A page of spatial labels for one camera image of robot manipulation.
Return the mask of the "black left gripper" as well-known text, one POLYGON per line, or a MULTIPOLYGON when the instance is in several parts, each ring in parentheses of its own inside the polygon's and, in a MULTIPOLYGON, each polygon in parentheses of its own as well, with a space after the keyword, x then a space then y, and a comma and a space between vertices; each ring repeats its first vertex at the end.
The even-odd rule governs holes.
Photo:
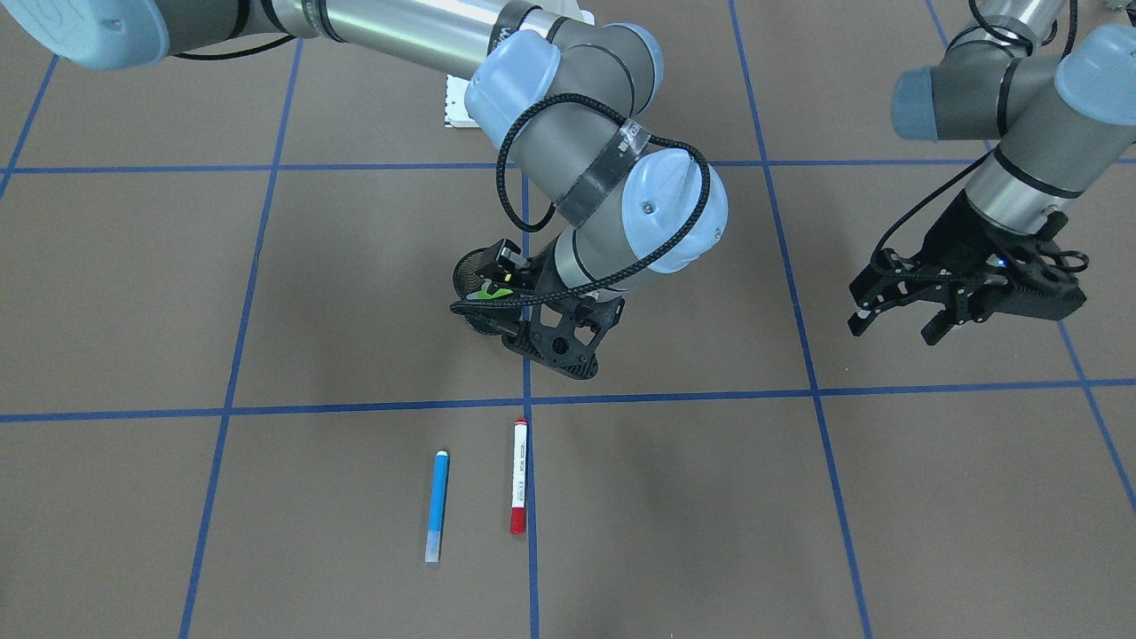
POLYGON ((939 345, 954 327, 983 320, 977 294, 991 279, 999 280, 999 258, 987 236, 994 229, 1002 227, 959 193, 933 223, 914 259, 894 250, 872 251, 864 269, 847 284, 857 302, 849 332, 864 335, 882 312, 929 299, 943 308, 920 330, 925 345, 939 345))

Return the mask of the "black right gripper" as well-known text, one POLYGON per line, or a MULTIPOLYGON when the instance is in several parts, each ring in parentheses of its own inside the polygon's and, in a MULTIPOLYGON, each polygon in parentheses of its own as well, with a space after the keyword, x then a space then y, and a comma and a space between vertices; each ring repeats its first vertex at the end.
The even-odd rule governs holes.
POLYGON ((491 272, 481 275, 483 283, 490 280, 498 287, 511 288, 513 302, 560 302, 568 298, 556 262, 557 240, 552 240, 532 257, 525 257, 523 249, 509 239, 500 239, 493 246, 493 263, 500 269, 513 272, 491 272))

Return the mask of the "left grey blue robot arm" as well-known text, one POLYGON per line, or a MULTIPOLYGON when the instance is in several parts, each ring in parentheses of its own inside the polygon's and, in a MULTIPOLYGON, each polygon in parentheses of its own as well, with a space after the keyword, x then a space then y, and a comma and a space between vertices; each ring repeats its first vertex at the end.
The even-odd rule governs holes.
POLYGON ((892 125, 907 140, 989 140, 920 250, 884 243, 849 292, 852 335, 883 312, 939 304, 922 327, 935 345, 994 314, 1066 320, 1086 300, 1085 254, 1055 238, 1076 201, 1133 146, 1133 27, 1100 26, 1079 48, 1042 56, 1060 1, 974 1, 939 64, 894 88, 892 125))

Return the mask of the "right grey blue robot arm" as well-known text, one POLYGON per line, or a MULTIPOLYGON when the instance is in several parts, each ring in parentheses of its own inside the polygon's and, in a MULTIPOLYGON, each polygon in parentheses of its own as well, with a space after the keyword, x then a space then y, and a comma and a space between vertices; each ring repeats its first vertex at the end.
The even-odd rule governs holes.
POLYGON ((722 181, 698 150, 637 117, 665 53, 634 23, 596 25, 575 1, 5 1, 41 45, 94 70, 202 59, 256 34, 326 39, 446 73, 444 122, 481 130, 567 229, 542 267, 548 294, 611 302, 715 246, 722 181))

